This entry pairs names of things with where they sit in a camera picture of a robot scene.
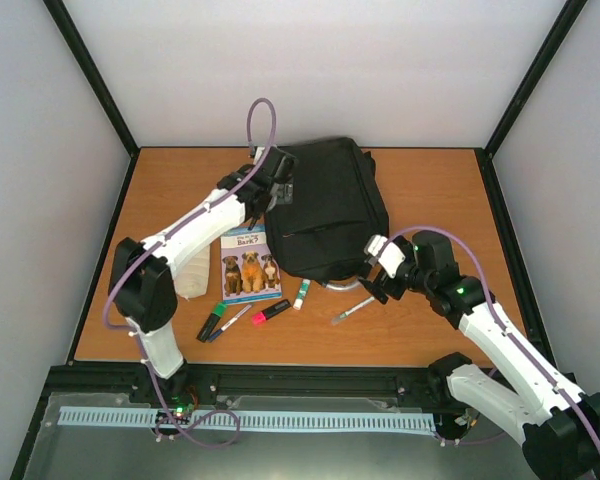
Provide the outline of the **black student backpack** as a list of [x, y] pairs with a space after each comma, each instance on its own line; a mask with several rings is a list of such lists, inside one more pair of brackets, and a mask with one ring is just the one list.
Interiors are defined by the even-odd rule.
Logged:
[[349, 137], [285, 145], [297, 163], [292, 201], [265, 214], [267, 245], [286, 274], [316, 282], [357, 276], [374, 235], [389, 233], [376, 162]]

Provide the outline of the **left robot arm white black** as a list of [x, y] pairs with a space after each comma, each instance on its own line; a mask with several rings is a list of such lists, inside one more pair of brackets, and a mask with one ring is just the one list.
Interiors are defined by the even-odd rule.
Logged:
[[213, 241], [246, 221], [256, 222], [274, 208], [291, 183], [297, 159], [277, 147], [259, 147], [255, 163], [224, 176], [211, 193], [174, 224], [142, 241], [125, 238], [114, 252], [105, 325], [116, 308], [122, 330], [136, 337], [143, 360], [155, 377], [152, 388], [166, 402], [181, 400], [188, 378], [172, 327], [178, 298], [193, 293], [182, 287], [186, 269]]

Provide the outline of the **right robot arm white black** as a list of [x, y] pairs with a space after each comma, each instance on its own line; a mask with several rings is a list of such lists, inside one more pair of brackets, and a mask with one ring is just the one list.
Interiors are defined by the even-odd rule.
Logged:
[[374, 235], [364, 251], [378, 275], [360, 277], [381, 303], [405, 292], [423, 295], [430, 308], [471, 340], [503, 377], [498, 382], [470, 359], [450, 354], [430, 370], [441, 401], [477, 410], [522, 449], [540, 479], [600, 479], [600, 393], [588, 395], [553, 366], [508, 318], [486, 275], [464, 275], [454, 257], [462, 241], [432, 226]]

